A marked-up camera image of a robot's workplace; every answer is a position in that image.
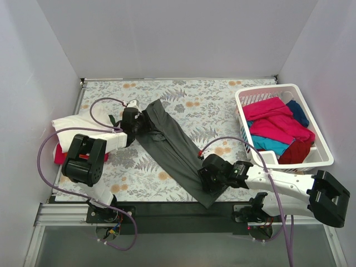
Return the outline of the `grey t shirt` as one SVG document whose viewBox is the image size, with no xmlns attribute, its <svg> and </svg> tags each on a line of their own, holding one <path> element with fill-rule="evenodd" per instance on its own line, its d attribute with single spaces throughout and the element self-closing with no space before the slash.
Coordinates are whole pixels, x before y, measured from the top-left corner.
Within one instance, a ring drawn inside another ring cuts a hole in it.
<svg viewBox="0 0 356 267">
<path fill-rule="evenodd" d="M 150 103 L 143 113 L 150 119 L 151 131 L 137 135 L 136 140 L 164 171 L 208 209 L 225 190 L 203 190 L 198 175 L 202 168 L 197 157 L 200 149 L 165 111 L 160 100 Z"/>
</svg>

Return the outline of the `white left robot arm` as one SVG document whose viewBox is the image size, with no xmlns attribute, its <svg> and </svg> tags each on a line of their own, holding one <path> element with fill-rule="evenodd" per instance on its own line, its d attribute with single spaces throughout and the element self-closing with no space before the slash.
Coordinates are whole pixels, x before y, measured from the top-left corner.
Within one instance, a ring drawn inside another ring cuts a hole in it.
<svg viewBox="0 0 356 267">
<path fill-rule="evenodd" d="M 108 223 L 117 219 L 118 208 L 116 197 L 101 180 L 105 155 L 129 147 L 136 136 L 152 130 L 153 123 L 147 111 L 127 107 L 118 126 L 122 131 L 110 137 L 91 138 L 76 134 L 62 166 L 62 174 L 81 187 L 88 197 L 86 203 Z"/>
</svg>

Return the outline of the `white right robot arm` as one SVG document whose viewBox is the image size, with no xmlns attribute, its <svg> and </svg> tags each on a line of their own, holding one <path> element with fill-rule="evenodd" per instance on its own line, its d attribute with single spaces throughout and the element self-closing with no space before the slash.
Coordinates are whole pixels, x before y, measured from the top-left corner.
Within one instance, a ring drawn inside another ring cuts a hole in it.
<svg viewBox="0 0 356 267">
<path fill-rule="evenodd" d="M 265 172 L 246 161 L 231 164 L 212 154 L 198 170 L 202 188 L 211 193 L 228 187 L 257 190 L 247 206 L 235 212 L 245 222 L 265 222 L 276 216 L 297 215 L 342 228 L 345 224 L 350 192 L 329 172 L 315 175 Z"/>
</svg>

